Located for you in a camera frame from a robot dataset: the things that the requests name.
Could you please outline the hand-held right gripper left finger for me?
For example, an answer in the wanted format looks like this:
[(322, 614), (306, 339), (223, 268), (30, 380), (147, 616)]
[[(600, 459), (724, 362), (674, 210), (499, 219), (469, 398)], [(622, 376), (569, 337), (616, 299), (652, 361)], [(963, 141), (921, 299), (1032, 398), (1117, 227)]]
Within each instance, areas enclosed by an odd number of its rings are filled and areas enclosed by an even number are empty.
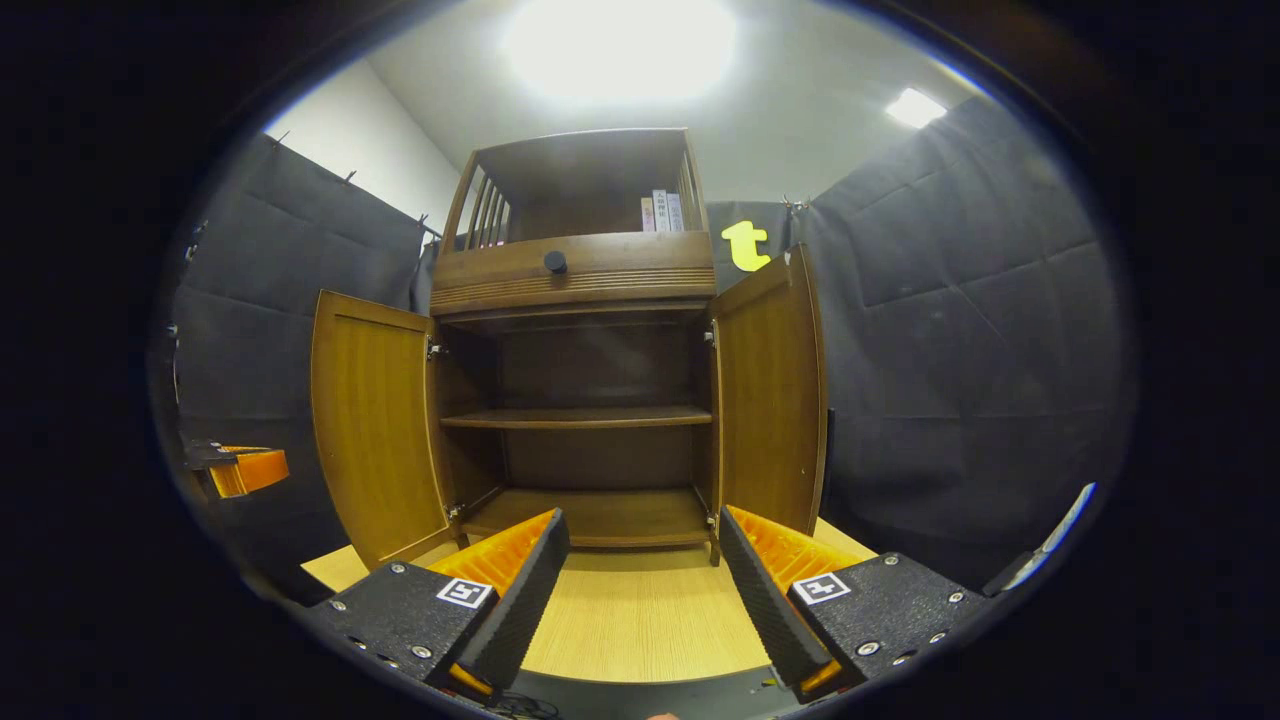
[(568, 551), (564, 514), (552, 509), (428, 568), (385, 562), (302, 615), (389, 673), (495, 701), (522, 667)]

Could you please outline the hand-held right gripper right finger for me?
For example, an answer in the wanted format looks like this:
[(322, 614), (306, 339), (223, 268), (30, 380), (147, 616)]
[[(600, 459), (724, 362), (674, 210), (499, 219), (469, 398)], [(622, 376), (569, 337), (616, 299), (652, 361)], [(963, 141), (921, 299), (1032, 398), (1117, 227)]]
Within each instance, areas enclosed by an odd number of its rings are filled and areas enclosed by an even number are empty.
[(991, 597), (904, 553), (851, 553), (732, 505), (719, 550), (780, 683), (803, 703), (940, 648)]

